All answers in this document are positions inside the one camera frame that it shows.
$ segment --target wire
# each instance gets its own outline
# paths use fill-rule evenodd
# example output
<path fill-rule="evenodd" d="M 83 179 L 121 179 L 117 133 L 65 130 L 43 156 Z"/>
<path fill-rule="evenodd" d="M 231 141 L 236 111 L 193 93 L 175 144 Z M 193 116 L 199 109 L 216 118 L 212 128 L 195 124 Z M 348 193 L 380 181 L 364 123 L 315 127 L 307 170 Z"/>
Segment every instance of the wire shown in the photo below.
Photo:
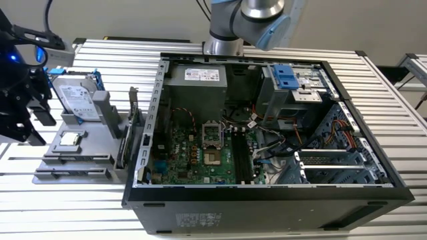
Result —
<path fill-rule="evenodd" d="M 299 147 L 294 148 L 291 151 L 287 151 L 287 152 L 277 152 L 277 153 L 273 153 L 271 154 L 271 156 L 265 157 L 264 160 L 268 160 L 268 159 L 272 159 L 273 157 L 290 157 L 294 155 L 294 153 L 306 148 L 316 139 L 322 138 L 322 136 L 319 135 L 314 135 Z"/>
<path fill-rule="evenodd" d="M 332 139 L 334 139 L 334 135 L 335 135 L 335 123 L 339 124 L 340 127 L 344 127 L 344 126 L 348 126 L 347 122 L 344 122 L 343 120 L 334 120 L 332 121 L 332 124 L 331 124 L 331 135 L 328 136 L 327 140 L 326 140 L 326 144 L 330 144 L 332 142 Z M 343 131 L 343 134 L 347 138 L 347 142 L 348 142 L 348 145 L 355 148 L 356 147 L 356 143 L 355 143 L 355 140 L 354 138 L 351 137 L 350 135 L 350 132 L 348 131 Z"/>
<path fill-rule="evenodd" d="M 227 117 L 225 115 L 221 116 L 221 119 L 229 124 L 243 124 L 243 125 L 245 125 L 247 123 L 251 122 L 249 120 L 236 121 L 232 118 Z"/>
<path fill-rule="evenodd" d="M 204 6 L 205 6 L 205 10 L 208 11 L 208 14 L 211 14 L 211 10 L 209 10 L 208 5 L 207 5 L 207 0 L 203 0 L 203 3 L 204 3 Z"/>
<path fill-rule="evenodd" d="M 51 10 L 52 1 L 53 0 L 47 0 L 47 4 L 44 8 L 44 30 L 47 32 L 52 32 L 51 26 L 49 26 L 49 10 Z"/>
<path fill-rule="evenodd" d="M 40 48 L 41 49 L 41 51 L 43 51 L 43 54 L 44 54 L 44 61 L 40 63 L 40 64 L 37 64 L 37 65 L 32 65 L 32 64 L 27 64 L 27 63 L 16 63 L 16 64 L 19 64 L 19 65 L 23 65 L 23 66 L 25 66 L 25 67 L 28 67 L 28 68 L 43 68 L 45 65 L 47 65 L 47 63 L 48 63 L 48 59 L 49 59 L 49 54 L 48 54 L 48 52 L 47 52 L 47 50 L 45 50 L 45 48 L 43 47 L 43 46 L 40 46 L 39 44 L 36 44 L 36 43 L 33 43 L 33 42 L 31 42 L 31 41 L 23 41 L 23 42 L 20 42 L 19 44 L 15 44 L 15 46 L 16 45 L 33 45 L 33 46 L 36 46 L 37 48 Z"/>
<path fill-rule="evenodd" d="M 416 104 L 416 106 L 415 106 L 415 110 L 419 109 L 419 107 L 422 106 L 423 102 L 424 102 L 423 100 L 420 100 L 420 101 L 418 102 L 418 104 Z"/>
<path fill-rule="evenodd" d="M 343 124 L 346 127 L 350 126 L 348 123 L 347 123 L 344 120 L 339 120 L 339 121 L 342 122 L 342 124 Z M 347 140 L 350 141 L 350 145 L 352 145 L 352 147 L 356 148 L 358 145 L 356 145 L 355 139 L 354 139 L 350 131 L 348 131 L 348 130 L 347 130 L 347 131 L 343 131 L 343 133 L 344 133 L 344 135 L 346 135 L 346 137 L 347 137 Z"/>
<path fill-rule="evenodd" d="M 261 164 L 268 164 L 268 165 L 273 166 L 276 169 L 282 169 L 282 168 L 283 168 L 282 166 L 276 166 L 276 165 L 272 163 L 271 160 L 260 159 L 260 160 L 257 160 L 257 162 L 261 163 Z"/>
<path fill-rule="evenodd" d="M 209 18 L 209 16 L 208 16 L 205 10 L 204 10 L 203 7 L 201 7 L 199 0 L 195 0 L 195 1 L 196 1 L 196 3 L 199 4 L 199 7 L 200 7 L 200 9 L 201 9 L 201 11 L 203 11 L 203 14 L 204 14 L 207 20 L 211 22 L 211 18 Z"/>
<path fill-rule="evenodd" d="M 295 129 L 295 134 L 296 134 L 296 137 L 298 137 L 299 144 L 302 145 L 303 141 L 302 141 L 300 133 L 299 133 L 299 130 L 298 130 L 296 118 L 294 119 L 294 129 Z"/>
<path fill-rule="evenodd" d="M 277 171 L 277 172 L 268 178 L 268 183 L 269 183 L 269 184 L 272 184 L 272 179 L 275 178 L 275 176 L 276 176 L 279 173 L 283 172 L 284 169 L 286 169 L 286 168 L 283 167 L 283 168 L 280 169 L 280 171 Z"/>
<path fill-rule="evenodd" d="M 177 107 L 177 108 L 173 108 L 173 109 L 172 109 L 172 113 L 173 113 L 176 110 L 185 111 L 185 112 L 188 113 L 188 115 L 191 116 L 192 129 L 193 129 L 193 132 L 196 133 L 196 132 L 197 132 L 197 130 L 196 130 L 196 120 L 195 120 L 195 117 L 193 117 L 192 112 L 188 111 L 187 108 Z"/>
<path fill-rule="evenodd" d="M 408 80 L 406 80 L 406 82 L 398 87 L 398 90 L 408 83 L 408 81 L 411 81 L 415 78 L 415 76 L 412 76 Z"/>

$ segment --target black cable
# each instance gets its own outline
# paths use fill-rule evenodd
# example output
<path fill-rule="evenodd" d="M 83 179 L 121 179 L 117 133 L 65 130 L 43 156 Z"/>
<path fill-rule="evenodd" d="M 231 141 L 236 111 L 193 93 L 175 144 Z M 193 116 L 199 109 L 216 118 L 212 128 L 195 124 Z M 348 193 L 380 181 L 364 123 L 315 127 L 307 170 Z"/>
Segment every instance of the black cable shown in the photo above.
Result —
<path fill-rule="evenodd" d="M 31 42 L 31 41 L 23 41 L 21 39 L 19 39 L 20 40 L 20 42 L 16 42 L 13 45 L 16 46 L 16 45 L 33 45 L 33 46 L 36 46 L 36 47 L 39 47 L 40 49 L 41 49 L 41 51 L 43 51 L 43 54 L 44 54 L 44 61 L 40 63 L 40 64 L 37 64 L 37 65 L 31 65 L 31 64 L 27 64 L 27 63 L 15 63 L 15 64 L 17 64 L 17 65 L 23 65 L 23 66 L 25 66 L 25 67 L 28 67 L 28 68 L 43 68 L 45 65 L 47 65 L 47 63 L 48 63 L 48 58 L 49 58 L 49 55 L 48 55 L 48 52 L 47 52 L 47 50 L 44 49 L 44 47 L 43 46 L 40 46 L 39 44 L 36 44 L 36 43 L 33 43 L 33 42 Z"/>
<path fill-rule="evenodd" d="M 51 10 L 52 1 L 53 0 L 47 0 L 47 4 L 44 8 L 44 30 L 47 32 L 52 32 L 49 27 L 49 10 Z"/>
<path fill-rule="evenodd" d="M 196 3 L 199 4 L 199 7 L 200 7 L 200 9 L 201 9 L 201 11 L 203 11 L 203 13 L 204 13 L 204 16 L 205 16 L 207 20 L 211 22 L 211 18 L 209 18 L 209 16 L 208 16 L 205 10 L 204 10 L 203 7 L 201 7 L 199 0 L 195 0 L 195 1 L 196 1 Z"/>
<path fill-rule="evenodd" d="M 422 106 L 423 102 L 424 102 L 423 100 L 419 100 L 419 102 L 418 102 L 418 104 L 416 104 L 416 106 L 415 106 L 415 110 L 419 109 L 419 107 Z"/>
<path fill-rule="evenodd" d="M 415 78 L 415 76 L 412 76 L 408 80 L 406 80 L 406 82 L 398 87 L 398 90 L 408 83 L 408 81 L 411 81 Z"/>
<path fill-rule="evenodd" d="M 229 113 L 229 115 L 228 115 L 228 118 L 232 118 L 236 109 L 237 109 L 237 108 L 235 107 L 235 108 L 231 110 L 231 113 Z"/>
<path fill-rule="evenodd" d="M 314 140 L 316 140 L 319 137 L 322 138 L 322 136 L 318 136 L 318 135 L 312 136 L 299 147 L 294 148 L 291 151 L 287 151 L 287 152 L 277 152 L 277 153 L 272 154 L 271 156 L 265 157 L 264 160 L 272 159 L 273 157 L 292 156 L 298 150 L 306 148 L 314 142 Z"/>
<path fill-rule="evenodd" d="M 209 10 L 209 8 L 208 8 L 208 5 L 207 5 L 207 0 L 203 0 L 203 3 L 204 3 L 204 6 L 205 6 L 205 10 L 208 11 L 208 14 L 212 14 L 212 13 L 211 13 L 211 10 Z"/>

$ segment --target metal slotted surface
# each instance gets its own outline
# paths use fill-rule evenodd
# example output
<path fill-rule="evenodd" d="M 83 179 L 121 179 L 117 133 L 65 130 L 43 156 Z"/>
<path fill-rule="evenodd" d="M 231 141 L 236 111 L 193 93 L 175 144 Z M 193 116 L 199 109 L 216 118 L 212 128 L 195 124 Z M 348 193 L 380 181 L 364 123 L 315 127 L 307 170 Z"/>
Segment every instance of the metal slotted surface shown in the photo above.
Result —
<path fill-rule="evenodd" d="M 120 111 L 129 109 L 128 90 L 139 88 L 139 105 L 147 110 L 160 52 L 197 54 L 199 44 L 87 40 L 75 58 L 71 71 L 103 74 L 111 104 Z M 245 56 L 283 59 L 324 60 L 354 99 L 379 143 L 411 187 L 415 201 L 372 220 L 351 232 L 203 234 L 148 236 L 131 210 L 121 209 L 123 185 L 67 184 L 33 185 L 32 175 L 0 176 L 0 233 L 4 239 L 339 239 L 419 240 L 427 239 L 427 136 L 426 128 L 404 107 L 399 93 L 390 90 L 367 59 L 352 51 L 277 48 L 263 52 L 245 48 Z M 56 126 L 33 124 L 49 143 L 61 124 L 61 105 L 49 102 Z M 0 144 L 0 173 L 32 173 L 48 147 Z"/>

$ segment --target blue cable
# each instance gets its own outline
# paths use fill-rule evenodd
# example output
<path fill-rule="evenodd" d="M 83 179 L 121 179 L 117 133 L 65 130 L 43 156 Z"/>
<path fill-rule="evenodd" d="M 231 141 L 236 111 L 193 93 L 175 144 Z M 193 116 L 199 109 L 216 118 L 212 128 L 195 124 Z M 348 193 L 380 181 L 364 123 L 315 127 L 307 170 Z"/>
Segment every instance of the blue cable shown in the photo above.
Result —
<path fill-rule="evenodd" d="M 261 164 L 272 164 L 272 161 L 265 160 L 265 159 L 260 159 L 260 160 L 257 160 L 257 162 Z"/>

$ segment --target sticker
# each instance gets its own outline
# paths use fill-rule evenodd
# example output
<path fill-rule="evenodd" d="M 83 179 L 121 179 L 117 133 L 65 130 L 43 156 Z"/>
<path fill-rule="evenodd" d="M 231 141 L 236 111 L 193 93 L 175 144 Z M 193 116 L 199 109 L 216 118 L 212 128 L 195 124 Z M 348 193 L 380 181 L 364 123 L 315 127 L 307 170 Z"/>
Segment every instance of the sticker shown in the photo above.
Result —
<path fill-rule="evenodd" d="M 299 82 L 299 85 L 304 85 L 304 84 L 310 84 L 311 83 L 310 80 L 306 79 L 306 78 L 298 79 L 298 82 Z"/>
<path fill-rule="evenodd" d="M 185 69 L 185 80 L 191 81 L 220 81 L 220 70 L 217 69 Z"/>
<path fill-rule="evenodd" d="M 247 124 L 247 127 L 251 129 L 256 126 L 256 122 L 255 121 L 251 121 L 248 124 Z"/>
<path fill-rule="evenodd" d="M 59 89 L 73 115 L 83 120 L 100 120 L 88 90 L 71 85 L 61 85 Z"/>
<path fill-rule="evenodd" d="M 256 115 L 256 113 L 253 112 L 251 115 L 251 120 L 255 120 L 259 116 Z"/>
<path fill-rule="evenodd" d="M 176 225 L 188 227 L 217 227 L 220 225 L 221 213 L 176 213 Z"/>

